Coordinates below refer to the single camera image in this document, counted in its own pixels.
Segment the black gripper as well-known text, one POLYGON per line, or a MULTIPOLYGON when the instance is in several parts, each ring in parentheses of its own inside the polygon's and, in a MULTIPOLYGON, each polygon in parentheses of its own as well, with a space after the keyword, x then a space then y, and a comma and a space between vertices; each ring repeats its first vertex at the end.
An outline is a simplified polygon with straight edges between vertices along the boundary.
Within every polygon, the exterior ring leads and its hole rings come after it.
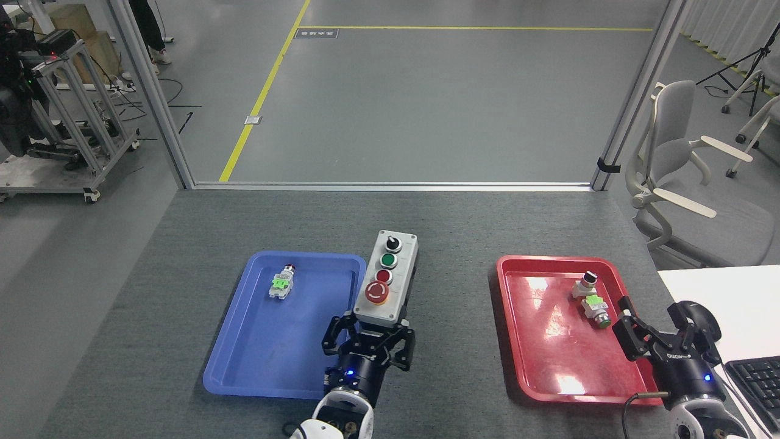
POLYGON ((321 348, 324 355, 339 359, 324 372, 324 393, 356 392, 375 409, 387 368, 410 371, 415 345, 416 333, 408 326, 395 325, 385 335, 375 337, 359 333, 353 312, 332 317, 321 348))
POLYGON ((650 355, 653 377, 658 391, 668 393, 666 402, 681 402, 696 398, 726 399, 725 388, 713 367, 722 363, 717 355, 707 352, 707 308, 698 302, 675 302, 667 313, 677 328, 670 347, 663 344, 661 334, 646 324, 629 296, 618 302, 618 315, 612 331, 629 361, 650 355))

